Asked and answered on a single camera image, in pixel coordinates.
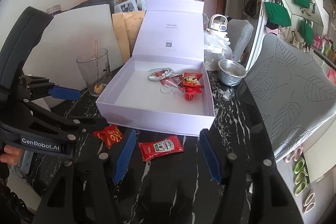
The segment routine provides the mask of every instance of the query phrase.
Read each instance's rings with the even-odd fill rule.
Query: white cable
[[[163,71],[164,73],[161,76],[155,76],[155,73]],[[172,75],[174,73],[174,71],[171,68],[161,68],[161,69],[154,69],[151,70],[151,73],[148,76],[148,79],[151,81],[160,81],[163,80],[167,77],[169,77],[170,75]]]

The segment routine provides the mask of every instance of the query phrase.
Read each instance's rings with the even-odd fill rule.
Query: framed picture
[[[124,1],[123,3],[116,5],[114,7],[114,10],[115,10],[115,13],[119,13],[119,12],[127,13],[127,12],[137,11],[138,7],[137,7],[137,3],[135,0],[127,0],[127,1]]]

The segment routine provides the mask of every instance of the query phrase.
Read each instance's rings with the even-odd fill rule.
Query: glass cup
[[[98,97],[112,78],[108,51],[98,49],[97,58],[95,51],[88,52],[78,57],[76,62],[90,94]]]

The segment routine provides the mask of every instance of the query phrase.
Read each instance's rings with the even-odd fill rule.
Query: kettle handle
[[[223,25],[226,25],[227,26],[227,18],[221,14],[215,14],[211,17],[210,19],[210,22],[209,22],[209,28],[211,28],[212,24],[213,24],[213,21],[216,17],[223,17],[224,18],[224,22],[223,22]]]

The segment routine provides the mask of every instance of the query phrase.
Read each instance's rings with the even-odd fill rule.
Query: aluminum foil bowl
[[[219,60],[218,66],[218,78],[223,84],[228,86],[238,85],[247,74],[245,68],[233,60]]]

